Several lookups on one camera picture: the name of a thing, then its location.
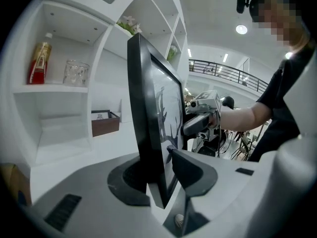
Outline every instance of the brown box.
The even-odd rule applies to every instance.
[[[92,130],[93,130],[93,137],[104,135],[107,133],[111,133],[114,131],[119,130],[120,124],[120,117],[110,112],[110,110],[97,110],[91,111],[91,113],[108,113],[107,119],[100,119],[100,120],[93,120],[92,123]]]
[[[15,164],[1,164],[0,173],[13,198],[19,204],[30,206],[30,180],[27,179]]]

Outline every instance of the bottle cap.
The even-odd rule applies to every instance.
[[[48,37],[48,38],[51,39],[51,38],[53,37],[53,34],[51,34],[51,33],[46,33],[45,37]]]

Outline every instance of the red bottle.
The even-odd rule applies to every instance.
[[[52,50],[52,46],[48,43],[52,39],[51,33],[46,33],[43,42],[36,45],[31,67],[29,71],[28,84],[44,84],[48,62]]]

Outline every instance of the black t-shirt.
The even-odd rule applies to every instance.
[[[272,122],[258,142],[249,161],[259,161],[263,153],[277,150],[281,144],[299,135],[298,127],[283,97],[299,78],[313,53],[314,45],[308,43],[289,60],[283,60],[267,89],[257,100],[272,110]]]

